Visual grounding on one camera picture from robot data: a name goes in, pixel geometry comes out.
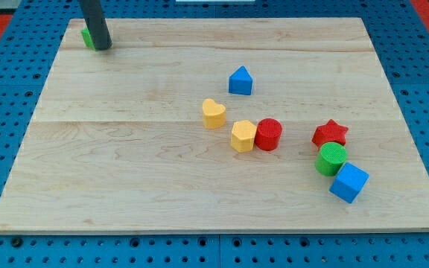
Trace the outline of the dark grey cylindrical pointer rod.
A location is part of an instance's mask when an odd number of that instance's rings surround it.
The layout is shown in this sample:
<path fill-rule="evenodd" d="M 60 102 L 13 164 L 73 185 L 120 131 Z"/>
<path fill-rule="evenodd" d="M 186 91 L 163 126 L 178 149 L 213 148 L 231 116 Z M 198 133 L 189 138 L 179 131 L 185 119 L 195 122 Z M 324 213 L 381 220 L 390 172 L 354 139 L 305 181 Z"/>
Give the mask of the dark grey cylindrical pointer rod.
<path fill-rule="evenodd" d="M 106 24 L 100 0 L 79 0 L 86 28 L 89 29 L 96 51 L 112 47 L 112 40 Z"/>

